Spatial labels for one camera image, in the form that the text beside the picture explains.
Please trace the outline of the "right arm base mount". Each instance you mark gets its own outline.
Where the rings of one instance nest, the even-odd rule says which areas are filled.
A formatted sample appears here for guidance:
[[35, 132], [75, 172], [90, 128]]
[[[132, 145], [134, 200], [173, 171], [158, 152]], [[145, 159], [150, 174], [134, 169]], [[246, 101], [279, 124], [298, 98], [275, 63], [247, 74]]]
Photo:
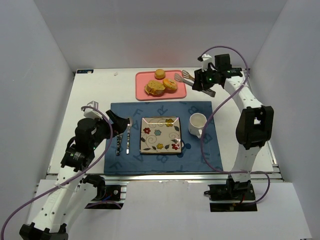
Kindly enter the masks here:
[[248, 190], [230, 194], [226, 184], [211, 184], [203, 195], [209, 198], [212, 213], [257, 212], [256, 195], [251, 184]]

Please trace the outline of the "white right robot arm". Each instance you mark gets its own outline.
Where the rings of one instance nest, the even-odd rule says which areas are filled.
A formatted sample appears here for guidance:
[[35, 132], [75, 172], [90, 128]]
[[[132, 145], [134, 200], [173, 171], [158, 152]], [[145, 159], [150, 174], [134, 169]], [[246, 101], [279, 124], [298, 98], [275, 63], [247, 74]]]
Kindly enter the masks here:
[[250, 173], [256, 157], [272, 135], [274, 109], [257, 100], [243, 77], [242, 69], [232, 67], [229, 54], [214, 57], [203, 54], [198, 60], [202, 67], [194, 71], [193, 90], [207, 91], [214, 85], [220, 85], [240, 111], [235, 129], [238, 151], [224, 190], [235, 198], [250, 189]]

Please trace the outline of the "metal kitchen tongs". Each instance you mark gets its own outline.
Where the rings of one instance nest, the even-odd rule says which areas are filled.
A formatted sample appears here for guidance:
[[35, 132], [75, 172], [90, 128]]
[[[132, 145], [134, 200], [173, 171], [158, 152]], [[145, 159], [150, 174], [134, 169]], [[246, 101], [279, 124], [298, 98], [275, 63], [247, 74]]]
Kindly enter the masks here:
[[[193, 76], [191, 76], [187, 71], [182, 70], [181, 74], [175, 73], [174, 74], [174, 80], [180, 83], [184, 83], [188, 86], [190, 86], [191, 88], [193, 87], [194, 83], [195, 83], [195, 78]], [[216, 96], [216, 92], [208, 89], [208, 90], [202, 90], [202, 93], [214, 98]]]

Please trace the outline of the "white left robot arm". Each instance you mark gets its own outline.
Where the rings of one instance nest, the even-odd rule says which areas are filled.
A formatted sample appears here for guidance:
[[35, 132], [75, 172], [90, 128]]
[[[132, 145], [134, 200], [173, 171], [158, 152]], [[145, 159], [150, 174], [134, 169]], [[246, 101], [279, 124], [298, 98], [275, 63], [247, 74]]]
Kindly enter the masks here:
[[74, 136], [69, 140], [54, 190], [30, 224], [23, 224], [19, 235], [24, 240], [66, 240], [74, 222], [92, 200], [101, 200], [106, 193], [105, 180], [85, 172], [98, 161], [96, 148], [104, 141], [122, 134], [130, 120], [111, 110], [102, 113], [91, 106], [82, 107]]

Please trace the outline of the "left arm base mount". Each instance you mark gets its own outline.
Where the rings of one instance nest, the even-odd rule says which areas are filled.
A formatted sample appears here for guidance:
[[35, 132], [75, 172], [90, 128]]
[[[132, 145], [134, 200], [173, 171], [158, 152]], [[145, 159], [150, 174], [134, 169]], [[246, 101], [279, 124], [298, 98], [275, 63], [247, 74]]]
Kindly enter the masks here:
[[127, 187], [119, 184], [107, 184], [104, 195], [93, 199], [85, 207], [92, 210], [120, 210], [126, 199]]

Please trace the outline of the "orange glazed bagel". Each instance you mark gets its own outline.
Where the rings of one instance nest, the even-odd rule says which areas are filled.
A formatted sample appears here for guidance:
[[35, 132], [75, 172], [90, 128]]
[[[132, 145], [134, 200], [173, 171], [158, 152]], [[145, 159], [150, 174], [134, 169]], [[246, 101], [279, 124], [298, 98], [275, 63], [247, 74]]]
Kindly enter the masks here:
[[174, 93], [178, 89], [178, 84], [174, 79], [164, 78], [162, 84], [165, 87], [165, 91], [168, 93]]

